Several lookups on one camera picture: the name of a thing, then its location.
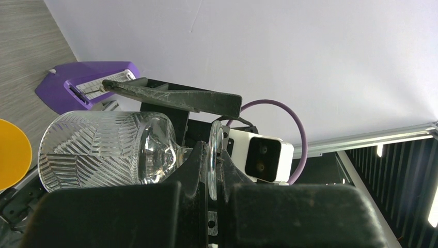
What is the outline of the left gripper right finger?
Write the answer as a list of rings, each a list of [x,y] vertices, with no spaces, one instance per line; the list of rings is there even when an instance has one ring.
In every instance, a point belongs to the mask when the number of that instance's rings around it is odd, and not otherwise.
[[[219,247],[388,247],[358,188],[255,184],[223,151],[218,168]]]

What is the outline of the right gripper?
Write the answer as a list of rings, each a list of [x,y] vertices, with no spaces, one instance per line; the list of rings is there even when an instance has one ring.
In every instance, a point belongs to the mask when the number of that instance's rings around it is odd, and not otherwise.
[[[218,120],[235,120],[245,124],[237,130],[258,134],[251,122],[240,116],[242,97],[151,79],[126,82],[103,80],[106,91],[142,102],[142,112],[165,114],[174,126],[177,144],[193,148],[197,142],[209,141],[211,121],[190,119],[190,113],[218,115]]]

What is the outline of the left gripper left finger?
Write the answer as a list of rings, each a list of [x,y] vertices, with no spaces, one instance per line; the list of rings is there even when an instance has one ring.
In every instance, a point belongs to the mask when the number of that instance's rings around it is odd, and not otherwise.
[[[207,247],[206,144],[165,181],[46,194],[21,247]]]

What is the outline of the clear stemless wine glass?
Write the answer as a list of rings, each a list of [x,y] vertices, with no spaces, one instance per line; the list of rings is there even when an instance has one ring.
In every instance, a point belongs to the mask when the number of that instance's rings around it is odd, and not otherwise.
[[[38,151],[38,174],[49,193],[157,184],[193,153],[177,143],[165,114],[71,111],[47,127]]]

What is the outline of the orange plastic goblet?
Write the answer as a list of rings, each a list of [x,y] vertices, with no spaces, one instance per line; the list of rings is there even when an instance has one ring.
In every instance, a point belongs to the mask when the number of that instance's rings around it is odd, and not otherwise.
[[[1,190],[17,184],[27,174],[33,159],[25,133],[11,122],[1,120]]]

